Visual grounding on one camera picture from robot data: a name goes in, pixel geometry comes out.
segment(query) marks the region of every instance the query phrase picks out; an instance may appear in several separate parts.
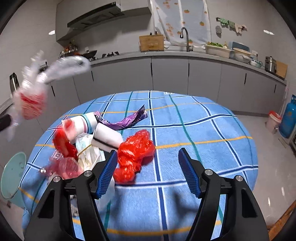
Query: cabinet handle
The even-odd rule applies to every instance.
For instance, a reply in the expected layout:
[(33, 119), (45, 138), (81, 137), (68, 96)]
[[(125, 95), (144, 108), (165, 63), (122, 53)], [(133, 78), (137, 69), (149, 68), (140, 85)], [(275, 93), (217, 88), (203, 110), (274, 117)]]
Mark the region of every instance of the cabinet handle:
[(52, 92), (53, 92), (53, 94), (54, 94), (54, 97), (55, 97), (54, 88), (53, 88), (53, 86), (52, 86), (52, 85), (50, 85), (50, 86), (52, 87)]

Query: curtain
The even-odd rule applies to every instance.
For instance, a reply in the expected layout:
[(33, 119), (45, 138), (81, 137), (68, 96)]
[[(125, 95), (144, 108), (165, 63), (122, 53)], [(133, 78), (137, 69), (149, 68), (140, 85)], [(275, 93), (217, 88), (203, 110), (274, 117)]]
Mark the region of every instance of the curtain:
[(210, 20), (205, 0), (152, 0), (155, 29), (164, 35), (165, 46), (186, 46), (185, 27), (189, 43), (200, 47), (211, 41)]

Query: faucet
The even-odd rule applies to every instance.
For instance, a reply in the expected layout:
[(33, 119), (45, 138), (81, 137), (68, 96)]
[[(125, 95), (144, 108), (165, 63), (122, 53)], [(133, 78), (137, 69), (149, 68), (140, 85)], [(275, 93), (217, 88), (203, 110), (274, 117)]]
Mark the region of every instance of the faucet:
[(188, 31), (185, 27), (182, 27), (181, 28), (181, 34), (180, 34), (180, 38), (184, 38), (183, 36), (183, 30), (185, 29), (185, 32), (186, 32), (186, 38), (187, 38), (187, 46), (186, 46), (186, 52), (189, 52), (189, 40), (188, 40)]

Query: tiled floor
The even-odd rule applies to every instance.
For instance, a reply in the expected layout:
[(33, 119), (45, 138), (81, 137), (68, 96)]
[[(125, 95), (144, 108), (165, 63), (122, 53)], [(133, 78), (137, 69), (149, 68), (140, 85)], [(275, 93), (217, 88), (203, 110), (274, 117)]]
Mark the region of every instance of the tiled floor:
[[(259, 171), (253, 191), (266, 224), (274, 224), (296, 200), (296, 158), (276, 135), (265, 128), (266, 118), (238, 116), (249, 130), (257, 146)], [(9, 209), (0, 202), (0, 210), (12, 229), (23, 239), (22, 209)]]

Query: kettle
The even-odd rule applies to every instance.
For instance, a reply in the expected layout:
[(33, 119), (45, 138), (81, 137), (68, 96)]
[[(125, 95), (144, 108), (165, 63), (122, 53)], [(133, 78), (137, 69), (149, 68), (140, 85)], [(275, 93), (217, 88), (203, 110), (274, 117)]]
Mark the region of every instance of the kettle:
[(19, 88), (20, 84), (18, 83), (17, 80), (17, 75), (15, 73), (12, 73), (12, 75), (9, 76), (9, 85), (10, 85), (10, 90), (11, 94)]

